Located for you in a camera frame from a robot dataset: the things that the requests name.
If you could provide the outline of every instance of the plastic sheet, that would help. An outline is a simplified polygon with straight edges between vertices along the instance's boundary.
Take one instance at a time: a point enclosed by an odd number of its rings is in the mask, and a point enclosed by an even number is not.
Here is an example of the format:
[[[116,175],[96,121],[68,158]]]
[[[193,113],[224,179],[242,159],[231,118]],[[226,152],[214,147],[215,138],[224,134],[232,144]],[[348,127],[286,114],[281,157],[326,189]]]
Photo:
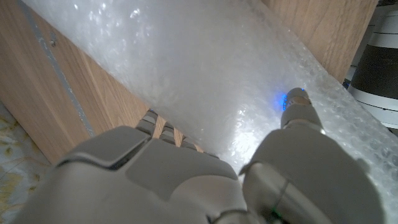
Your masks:
[[[257,0],[24,0],[204,150],[236,171],[308,91],[325,127],[371,167],[398,223],[398,140]]]

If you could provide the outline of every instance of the wooden cabinet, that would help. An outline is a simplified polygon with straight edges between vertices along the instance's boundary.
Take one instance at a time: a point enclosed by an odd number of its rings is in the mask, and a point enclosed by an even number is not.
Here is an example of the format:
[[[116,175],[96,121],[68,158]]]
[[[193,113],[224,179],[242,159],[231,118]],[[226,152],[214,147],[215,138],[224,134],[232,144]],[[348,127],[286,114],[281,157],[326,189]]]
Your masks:
[[[377,0],[264,2],[342,82]],[[20,1],[0,2],[0,54],[0,100],[50,162],[93,134],[135,126],[148,109]]]

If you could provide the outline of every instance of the robotic hand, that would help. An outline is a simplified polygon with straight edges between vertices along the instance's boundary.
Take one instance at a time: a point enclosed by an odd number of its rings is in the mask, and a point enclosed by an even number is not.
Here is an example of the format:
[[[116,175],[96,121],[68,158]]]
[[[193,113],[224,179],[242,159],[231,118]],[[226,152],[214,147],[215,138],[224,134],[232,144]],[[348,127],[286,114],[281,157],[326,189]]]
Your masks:
[[[376,189],[358,163],[325,136],[307,93],[285,100],[271,132],[241,173],[174,145],[157,115],[83,142],[48,174],[14,223],[384,223]]]

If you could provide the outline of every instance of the patterned floor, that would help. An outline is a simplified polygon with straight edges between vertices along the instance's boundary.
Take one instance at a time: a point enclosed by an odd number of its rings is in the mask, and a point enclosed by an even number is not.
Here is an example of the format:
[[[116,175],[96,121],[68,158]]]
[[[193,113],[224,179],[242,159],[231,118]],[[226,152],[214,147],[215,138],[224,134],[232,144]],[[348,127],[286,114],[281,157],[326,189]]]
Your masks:
[[[0,223],[10,223],[50,163],[0,102]]]

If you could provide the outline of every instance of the blue led light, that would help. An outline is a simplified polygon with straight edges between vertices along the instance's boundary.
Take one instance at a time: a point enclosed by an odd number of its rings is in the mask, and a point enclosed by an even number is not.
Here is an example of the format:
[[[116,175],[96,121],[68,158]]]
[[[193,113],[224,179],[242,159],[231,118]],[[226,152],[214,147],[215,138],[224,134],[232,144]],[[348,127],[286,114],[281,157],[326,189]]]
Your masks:
[[[284,94],[283,96],[282,96],[282,100],[283,100],[283,111],[285,111],[286,110],[286,98],[287,98],[287,95],[286,94]]]

